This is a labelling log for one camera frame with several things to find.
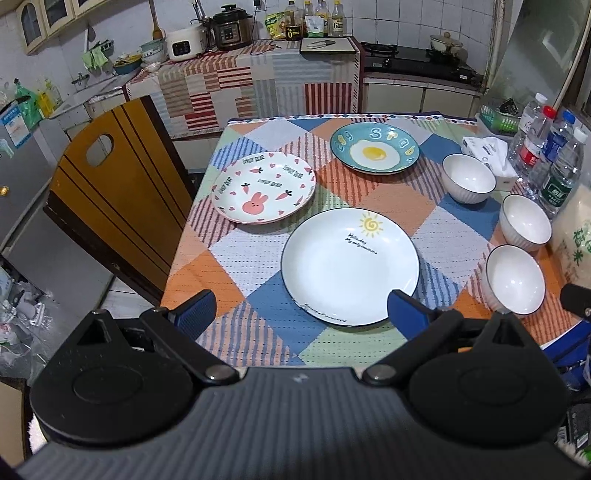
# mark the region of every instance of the ceramic bowl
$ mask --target ceramic bowl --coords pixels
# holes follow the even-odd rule
[[[552,236],[552,226],[535,202],[521,195],[508,195],[499,213],[501,231],[507,243],[528,252],[543,247]]]
[[[459,203],[483,202],[496,187],[496,178],[484,163],[460,153],[443,159],[441,181]]]
[[[501,245],[491,252],[481,283],[486,304],[501,313],[534,313],[546,294],[540,266],[528,252],[514,245]]]

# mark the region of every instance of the screw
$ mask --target screw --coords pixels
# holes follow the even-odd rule
[[[229,365],[212,365],[205,370],[205,376],[210,380],[223,381],[232,378],[236,371]]]
[[[396,369],[394,367],[383,364],[372,365],[366,370],[366,372],[369,377],[375,381],[390,380],[396,375]]]

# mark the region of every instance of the plaid tablecloth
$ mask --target plaid tablecloth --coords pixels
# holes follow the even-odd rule
[[[335,159],[329,139],[351,122],[374,121],[410,133],[421,157],[392,176],[356,173]],[[218,302],[216,320],[198,343],[222,360],[248,365],[364,366],[406,340],[390,324],[345,329],[329,326],[295,306],[281,279],[281,252],[290,233],[315,213],[336,207],[379,212],[412,238],[420,259],[414,294],[428,307],[453,306],[465,316],[488,318],[480,275],[488,253],[505,243],[495,193],[475,207],[456,203],[441,185],[441,163],[459,153],[473,122],[440,115],[312,115],[231,122],[207,169],[181,237],[162,305],[173,308],[204,288]],[[313,200],[296,214],[270,225],[236,225],[214,210],[209,193],[220,169],[245,155],[283,151],[313,165],[318,185]],[[538,254],[546,280],[543,307],[523,319],[538,343],[575,323],[560,307],[560,273],[546,249]]]
[[[300,42],[256,40],[143,70],[126,96],[150,95],[173,139],[221,132],[231,118],[357,112],[361,53],[352,44],[355,54],[302,56]]]

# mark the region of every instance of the cabinet door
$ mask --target cabinet door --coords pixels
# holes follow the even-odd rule
[[[47,35],[52,35],[74,20],[74,9],[70,0],[40,0],[40,2]]]
[[[97,5],[103,4],[108,0],[72,0],[72,6],[74,7],[74,14],[79,17],[84,12],[88,12]]]
[[[21,3],[17,9],[17,18],[25,41],[25,51],[29,53],[47,38],[39,1],[27,0]]]
[[[428,88],[425,92],[422,111],[441,112],[443,115],[467,118],[470,116],[472,98],[472,95],[466,95],[465,93]]]
[[[416,113],[421,109],[422,88],[384,83],[370,83],[366,88],[366,113]]]

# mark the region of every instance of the tissue box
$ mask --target tissue box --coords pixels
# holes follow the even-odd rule
[[[505,158],[506,152],[506,142],[499,138],[464,137],[462,139],[462,153],[475,157],[489,166],[496,178],[495,190],[500,192],[510,192],[518,178],[509,162],[506,162],[504,168],[501,164],[499,157]]]

